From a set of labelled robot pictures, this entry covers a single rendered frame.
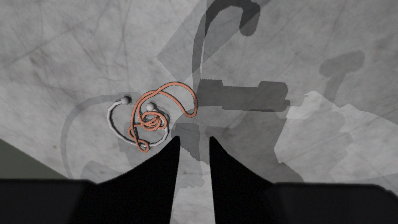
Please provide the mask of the brown thin cord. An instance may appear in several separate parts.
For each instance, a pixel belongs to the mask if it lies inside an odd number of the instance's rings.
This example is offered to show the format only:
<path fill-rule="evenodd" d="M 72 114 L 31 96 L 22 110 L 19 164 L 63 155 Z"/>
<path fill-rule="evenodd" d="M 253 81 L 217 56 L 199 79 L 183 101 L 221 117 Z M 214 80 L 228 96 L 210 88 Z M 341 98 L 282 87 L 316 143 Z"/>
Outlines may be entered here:
<path fill-rule="evenodd" d="M 193 98 L 194 98 L 194 102 L 195 102 L 195 108 L 194 108 L 194 113 L 193 113 L 193 114 L 188 114 L 188 113 L 184 110 L 183 106 L 179 103 L 179 101 L 178 101 L 177 99 L 175 99 L 173 96 L 171 96 L 170 94 L 168 94 L 168 93 L 166 93 L 166 92 L 161 91 L 161 90 L 163 90 L 164 88 L 166 88 L 166 87 L 168 87 L 168 86 L 172 86 L 172 85 L 179 85 L 179 86 L 185 87 L 187 90 L 190 91 L 190 93 L 192 94 L 192 96 L 193 96 Z M 157 93 L 166 95 L 166 96 L 168 96 L 169 98 L 171 98 L 173 101 L 175 101 L 175 102 L 178 104 L 178 106 L 181 108 L 181 110 L 182 110 L 182 112 L 183 112 L 183 114 L 184 114 L 185 116 L 191 118 L 191 117 L 196 116 L 196 113 L 197 113 L 197 98 L 196 98 L 196 95 L 195 95 L 195 93 L 193 92 L 193 90 L 192 90 L 189 86 L 187 86 L 187 85 L 185 85 L 185 84 L 183 84 L 183 83 L 179 83 L 179 82 L 170 82 L 170 83 L 167 83 L 167 84 L 163 85 L 163 86 L 160 87 L 158 90 L 149 91 L 149 92 L 143 94 L 143 95 L 137 100 L 137 102 L 136 102 L 136 104 L 135 104 L 135 106 L 134 106 L 134 108 L 133 108 L 132 115 L 131 115 L 131 126 L 128 128 L 128 135 L 129 135 L 129 137 L 131 137 L 133 140 L 135 140 L 138 149 L 140 150 L 140 152 L 143 152 L 143 153 L 147 153 L 148 150 L 150 149 L 150 148 L 149 148 L 149 143 L 147 143 L 145 140 L 137 139 L 136 133 L 135 133 L 135 131 L 134 131 L 134 127 L 143 127 L 143 128 L 144 128 L 145 130 L 147 130 L 147 131 L 153 131 L 153 130 L 156 130 L 156 129 L 165 129 L 166 126 L 167 126 L 167 119 L 166 119 L 166 117 L 165 117 L 164 115 L 162 115 L 161 113 L 159 113 L 159 112 L 147 111 L 147 112 L 145 112 L 144 114 L 142 114 L 142 115 L 140 116 L 140 107 L 141 107 L 142 103 L 143 103 L 145 100 L 149 99 L 150 97 L 156 95 Z M 150 94 L 150 95 L 149 95 L 149 94 Z M 148 95 L 148 96 L 147 96 L 147 95 Z M 144 97 L 145 97 L 145 98 L 144 98 Z M 137 106 L 138 106 L 138 107 L 137 107 Z M 136 108 L 137 108 L 137 115 L 138 115 L 138 120 L 139 120 L 140 124 L 134 124 L 134 125 L 133 125 L 134 114 L 135 114 Z M 145 117 L 146 115 L 153 115 L 153 116 L 155 116 L 155 117 L 154 117 L 152 120 L 150 120 L 149 122 L 144 122 L 144 117 Z M 159 127 L 159 126 L 161 125 L 161 122 L 162 122 L 159 116 L 162 117 L 162 119 L 164 120 L 164 126 L 162 126 L 162 127 Z M 155 120 L 156 120 L 156 121 L 155 121 Z M 154 121 L 155 121 L 155 122 L 154 122 Z M 153 123 L 152 123 L 152 122 L 153 122 Z M 158 124 L 157 124 L 157 123 L 158 123 Z M 157 124 L 157 126 L 153 126 L 153 125 L 155 125 L 155 124 Z M 147 128 L 147 127 L 150 127 L 150 128 Z M 132 134 L 131 134 L 131 132 L 130 132 L 131 130 L 132 130 L 132 133 L 133 133 L 134 137 L 132 136 Z M 145 143 L 145 145 L 147 146 L 146 150 L 143 150 L 143 149 L 139 146 L 138 141 L 139 141 L 139 142 L 142 142 L 142 143 Z"/>

